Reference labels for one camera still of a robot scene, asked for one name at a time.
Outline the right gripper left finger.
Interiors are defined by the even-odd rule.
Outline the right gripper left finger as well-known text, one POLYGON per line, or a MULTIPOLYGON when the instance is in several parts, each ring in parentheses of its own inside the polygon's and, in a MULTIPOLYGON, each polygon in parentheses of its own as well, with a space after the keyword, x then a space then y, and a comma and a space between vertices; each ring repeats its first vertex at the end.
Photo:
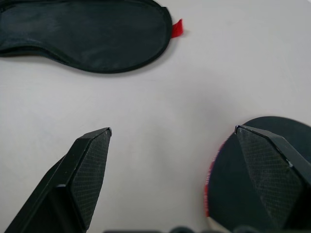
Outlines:
POLYGON ((103 185, 111 128, 77 138, 43 176, 7 233, 85 233, 103 185))

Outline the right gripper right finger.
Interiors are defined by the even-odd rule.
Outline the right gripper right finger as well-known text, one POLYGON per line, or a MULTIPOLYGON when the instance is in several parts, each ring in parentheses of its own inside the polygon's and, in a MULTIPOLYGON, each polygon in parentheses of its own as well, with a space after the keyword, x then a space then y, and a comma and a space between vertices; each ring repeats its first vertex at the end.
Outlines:
POLYGON ((238 125, 250 180, 264 209, 278 230, 310 230, 311 165, 282 136, 238 125))

